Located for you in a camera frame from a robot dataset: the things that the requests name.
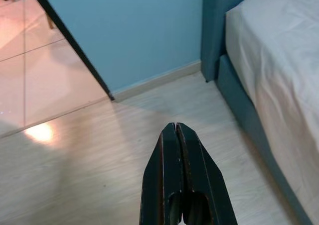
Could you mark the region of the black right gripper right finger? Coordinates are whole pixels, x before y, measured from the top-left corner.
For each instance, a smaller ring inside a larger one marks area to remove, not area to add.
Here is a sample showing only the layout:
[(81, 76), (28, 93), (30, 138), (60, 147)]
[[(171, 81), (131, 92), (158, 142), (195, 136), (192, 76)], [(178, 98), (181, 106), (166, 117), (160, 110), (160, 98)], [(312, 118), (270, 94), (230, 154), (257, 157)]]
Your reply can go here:
[(183, 220), (187, 225), (236, 225), (222, 173), (196, 132), (177, 124), (184, 171)]

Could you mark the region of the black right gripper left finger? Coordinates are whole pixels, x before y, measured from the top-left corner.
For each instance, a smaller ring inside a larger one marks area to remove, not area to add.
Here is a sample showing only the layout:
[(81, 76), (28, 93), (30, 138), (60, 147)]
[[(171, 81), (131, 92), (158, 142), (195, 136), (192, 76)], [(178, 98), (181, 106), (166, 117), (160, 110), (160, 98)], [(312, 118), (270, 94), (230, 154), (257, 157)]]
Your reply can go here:
[(175, 123), (169, 123), (161, 131), (144, 171), (139, 224), (179, 224), (182, 193), (180, 143)]

